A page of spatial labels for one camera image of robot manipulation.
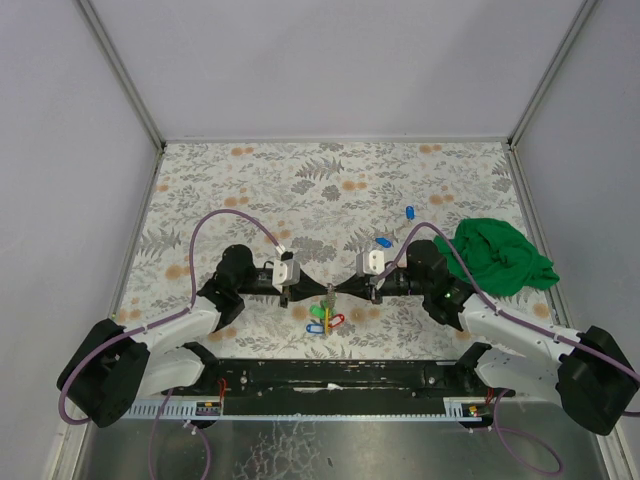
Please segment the spiral keyring with yellow handle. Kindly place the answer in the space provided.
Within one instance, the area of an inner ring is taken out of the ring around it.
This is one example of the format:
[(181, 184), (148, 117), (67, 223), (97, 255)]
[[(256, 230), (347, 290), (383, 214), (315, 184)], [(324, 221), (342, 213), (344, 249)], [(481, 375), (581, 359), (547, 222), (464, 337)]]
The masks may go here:
[(308, 334), (328, 336), (345, 322), (345, 316), (335, 310), (336, 300), (336, 287), (329, 284), (323, 299), (309, 308), (312, 321), (305, 327)]

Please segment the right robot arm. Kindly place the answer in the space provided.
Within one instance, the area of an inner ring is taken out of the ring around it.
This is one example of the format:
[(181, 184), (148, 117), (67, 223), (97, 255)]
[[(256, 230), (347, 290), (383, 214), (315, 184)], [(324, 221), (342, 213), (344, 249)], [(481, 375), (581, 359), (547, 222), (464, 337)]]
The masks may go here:
[(639, 391), (638, 374), (609, 332), (519, 317), (450, 273), (430, 240), (409, 244), (404, 267), (392, 267), (381, 251), (364, 253), (357, 263), (356, 274), (336, 292), (373, 303), (422, 296), (423, 309), (437, 323), (489, 340), (469, 351), (472, 369), (488, 387), (556, 404), (578, 425), (603, 436)]

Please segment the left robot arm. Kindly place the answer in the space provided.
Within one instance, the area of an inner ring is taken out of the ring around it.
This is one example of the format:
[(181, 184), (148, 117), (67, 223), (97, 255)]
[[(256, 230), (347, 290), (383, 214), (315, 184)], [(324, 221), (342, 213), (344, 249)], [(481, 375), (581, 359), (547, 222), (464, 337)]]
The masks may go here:
[(186, 307), (130, 327), (111, 319), (97, 322), (58, 377), (60, 416), (76, 424), (66, 411), (72, 402), (84, 413), (83, 423), (107, 427), (140, 396), (196, 384), (205, 362), (194, 347), (240, 315), (244, 294), (274, 295), (288, 304), (326, 291), (290, 252), (282, 251), (271, 266), (258, 268), (247, 246), (232, 245)]

